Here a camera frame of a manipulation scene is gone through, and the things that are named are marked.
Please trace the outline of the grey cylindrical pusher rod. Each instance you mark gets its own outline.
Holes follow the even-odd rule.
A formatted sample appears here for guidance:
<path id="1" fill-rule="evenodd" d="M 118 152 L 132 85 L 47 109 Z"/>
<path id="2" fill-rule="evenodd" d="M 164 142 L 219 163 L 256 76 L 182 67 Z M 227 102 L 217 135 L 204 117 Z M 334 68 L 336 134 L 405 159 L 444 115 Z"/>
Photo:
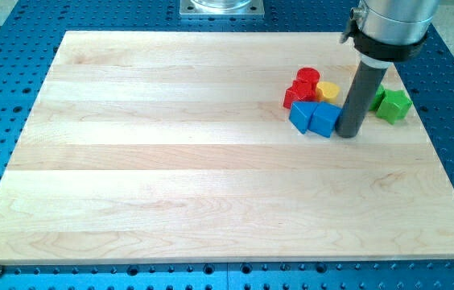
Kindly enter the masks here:
<path id="1" fill-rule="evenodd" d="M 340 137 L 352 138 L 357 135 L 378 87 L 391 65 L 391 62 L 361 55 L 340 117 L 336 121 L 336 132 Z"/>

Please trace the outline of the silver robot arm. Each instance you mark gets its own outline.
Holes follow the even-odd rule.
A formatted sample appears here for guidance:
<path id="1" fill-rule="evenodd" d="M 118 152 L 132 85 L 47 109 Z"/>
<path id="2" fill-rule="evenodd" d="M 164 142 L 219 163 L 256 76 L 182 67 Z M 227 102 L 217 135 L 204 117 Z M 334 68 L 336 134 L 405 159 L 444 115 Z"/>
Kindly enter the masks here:
<path id="1" fill-rule="evenodd" d="M 439 0 L 361 0 L 351 9 L 340 42 L 353 40 L 360 63 L 336 122 L 339 136 L 357 135 L 391 64 L 420 53 L 439 4 Z"/>

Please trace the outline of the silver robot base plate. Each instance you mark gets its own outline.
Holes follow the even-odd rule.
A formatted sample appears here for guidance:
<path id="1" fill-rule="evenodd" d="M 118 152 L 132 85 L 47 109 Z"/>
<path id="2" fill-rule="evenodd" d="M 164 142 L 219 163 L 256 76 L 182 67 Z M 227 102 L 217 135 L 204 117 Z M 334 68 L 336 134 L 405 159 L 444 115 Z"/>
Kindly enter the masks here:
<path id="1" fill-rule="evenodd" d="M 181 17 L 263 16 L 263 0 L 179 0 Z"/>

